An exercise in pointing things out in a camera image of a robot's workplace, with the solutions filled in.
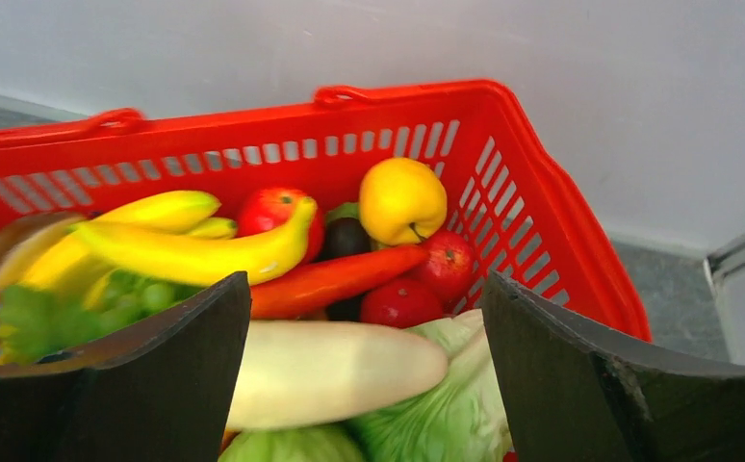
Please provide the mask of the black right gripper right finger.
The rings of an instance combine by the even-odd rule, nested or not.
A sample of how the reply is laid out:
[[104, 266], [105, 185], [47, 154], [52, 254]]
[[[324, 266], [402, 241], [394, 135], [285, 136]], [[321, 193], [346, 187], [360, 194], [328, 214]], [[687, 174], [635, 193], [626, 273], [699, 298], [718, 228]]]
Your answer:
[[745, 366], [631, 337], [491, 273], [481, 299], [523, 461], [745, 461]]

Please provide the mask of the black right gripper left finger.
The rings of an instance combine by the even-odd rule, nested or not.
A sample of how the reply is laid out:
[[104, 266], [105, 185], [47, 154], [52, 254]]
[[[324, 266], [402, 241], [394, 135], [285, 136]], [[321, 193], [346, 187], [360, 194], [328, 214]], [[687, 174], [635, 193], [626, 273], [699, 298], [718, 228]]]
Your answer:
[[214, 461], [244, 352], [242, 271], [31, 365], [0, 366], [0, 461]]

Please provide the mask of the yellow lemon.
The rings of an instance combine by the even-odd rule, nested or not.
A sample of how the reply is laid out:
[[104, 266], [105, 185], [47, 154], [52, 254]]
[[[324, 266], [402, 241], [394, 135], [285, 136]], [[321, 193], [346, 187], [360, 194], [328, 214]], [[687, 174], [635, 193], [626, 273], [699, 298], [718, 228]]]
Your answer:
[[416, 160], [383, 160], [361, 181], [359, 219], [381, 244], [418, 244], [441, 228], [447, 212], [444, 185], [431, 168]]

